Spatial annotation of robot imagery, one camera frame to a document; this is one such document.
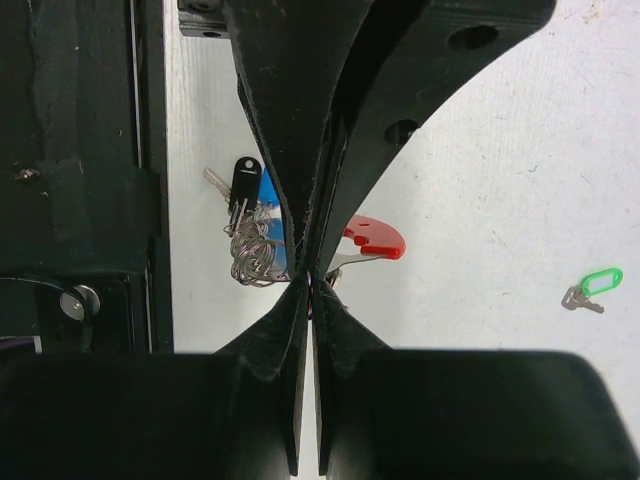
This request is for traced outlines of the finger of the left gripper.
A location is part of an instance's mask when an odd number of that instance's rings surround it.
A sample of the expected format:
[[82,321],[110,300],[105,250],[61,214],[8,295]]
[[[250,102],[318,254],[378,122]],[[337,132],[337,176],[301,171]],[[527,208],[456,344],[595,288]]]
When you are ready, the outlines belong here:
[[462,86],[542,29],[553,1],[383,1],[334,97],[313,244],[324,274],[343,229],[411,136]]
[[281,201],[288,270],[306,271],[334,92],[368,1],[227,1],[239,89]]

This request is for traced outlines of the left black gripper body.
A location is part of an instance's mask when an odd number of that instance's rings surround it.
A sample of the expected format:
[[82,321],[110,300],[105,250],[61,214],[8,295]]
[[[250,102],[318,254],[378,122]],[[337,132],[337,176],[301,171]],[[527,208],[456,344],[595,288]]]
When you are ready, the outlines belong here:
[[221,0],[178,0],[179,29],[183,36],[228,38]]

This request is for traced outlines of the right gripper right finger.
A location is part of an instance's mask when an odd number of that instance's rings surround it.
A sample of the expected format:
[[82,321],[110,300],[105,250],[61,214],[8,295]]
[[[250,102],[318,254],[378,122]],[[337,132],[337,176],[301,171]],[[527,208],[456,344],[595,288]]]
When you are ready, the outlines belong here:
[[634,479],[595,369],[557,351],[394,349],[326,283],[311,295],[329,479]]

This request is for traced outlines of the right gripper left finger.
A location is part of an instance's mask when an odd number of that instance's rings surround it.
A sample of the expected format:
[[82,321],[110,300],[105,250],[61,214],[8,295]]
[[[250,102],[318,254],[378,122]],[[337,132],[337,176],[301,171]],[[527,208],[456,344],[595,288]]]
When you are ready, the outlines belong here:
[[309,289],[212,354],[40,354],[1,370],[5,479],[287,479]]

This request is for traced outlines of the dark blue tagged key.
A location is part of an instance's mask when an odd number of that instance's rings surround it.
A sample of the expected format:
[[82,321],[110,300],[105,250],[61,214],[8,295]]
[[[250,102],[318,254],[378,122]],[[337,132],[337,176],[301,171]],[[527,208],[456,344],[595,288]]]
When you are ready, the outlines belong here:
[[255,211],[262,178],[262,166],[255,158],[245,156],[236,161],[231,185],[225,183],[211,168],[204,169],[204,178],[217,188],[227,202],[232,226]]

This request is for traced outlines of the green tagged key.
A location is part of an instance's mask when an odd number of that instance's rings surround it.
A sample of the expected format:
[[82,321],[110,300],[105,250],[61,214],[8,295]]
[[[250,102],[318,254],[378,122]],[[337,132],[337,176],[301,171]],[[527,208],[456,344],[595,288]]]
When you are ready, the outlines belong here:
[[591,273],[578,284],[568,288],[561,300],[561,306],[568,311],[585,309],[596,314],[603,314],[604,307],[594,302],[593,298],[618,288],[623,278],[624,273],[618,267]]

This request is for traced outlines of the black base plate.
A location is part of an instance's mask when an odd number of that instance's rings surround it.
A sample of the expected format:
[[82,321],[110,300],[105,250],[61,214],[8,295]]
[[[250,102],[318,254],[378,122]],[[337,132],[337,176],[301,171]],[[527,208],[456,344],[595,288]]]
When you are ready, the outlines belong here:
[[1,334],[174,349],[163,5],[1,5]]

